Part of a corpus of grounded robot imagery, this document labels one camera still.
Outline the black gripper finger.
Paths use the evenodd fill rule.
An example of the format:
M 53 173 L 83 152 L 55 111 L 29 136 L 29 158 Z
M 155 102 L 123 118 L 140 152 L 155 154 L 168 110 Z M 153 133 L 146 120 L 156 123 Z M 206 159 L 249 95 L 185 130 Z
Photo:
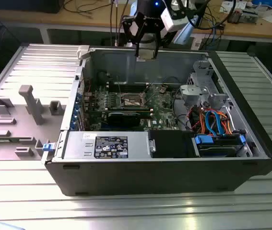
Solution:
M 158 22 L 150 22 L 148 25 L 148 31 L 150 34 L 154 35 L 155 39 L 155 51 L 154 51 L 154 57 L 153 59 L 157 58 L 159 46 L 161 44 L 161 30 L 162 30 L 162 24 Z
M 137 26 L 136 32 L 131 30 L 133 24 Z M 124 15 L 122 17 L 122 25 L 127 41 L 136 46 L 135 56 L 138 57 L 142 39 L 142 13 L 136 13 L 134 16 Z

